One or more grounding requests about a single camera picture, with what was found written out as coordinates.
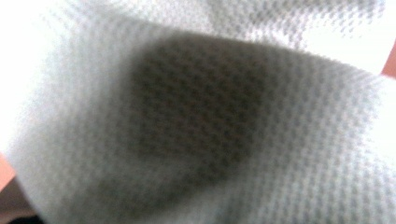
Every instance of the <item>white cloth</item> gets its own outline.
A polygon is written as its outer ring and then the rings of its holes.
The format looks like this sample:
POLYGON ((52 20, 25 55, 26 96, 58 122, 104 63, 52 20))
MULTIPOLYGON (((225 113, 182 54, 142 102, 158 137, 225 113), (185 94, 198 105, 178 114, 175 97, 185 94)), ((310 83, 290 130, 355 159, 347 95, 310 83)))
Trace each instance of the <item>white cloth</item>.
POLYGON ((0 149, 48 223, 394 223, 391 7, 37 3, 0 149))

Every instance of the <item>white fabric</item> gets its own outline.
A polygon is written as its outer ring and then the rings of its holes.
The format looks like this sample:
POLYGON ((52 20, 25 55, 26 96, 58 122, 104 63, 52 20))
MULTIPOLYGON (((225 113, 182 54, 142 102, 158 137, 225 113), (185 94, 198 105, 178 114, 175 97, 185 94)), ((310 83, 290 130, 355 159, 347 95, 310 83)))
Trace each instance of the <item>white fabric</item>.
POLYGON ((390 5, 43 3, 0 149, 48 223, 396 222, 396 82, 342 53, 390 5))

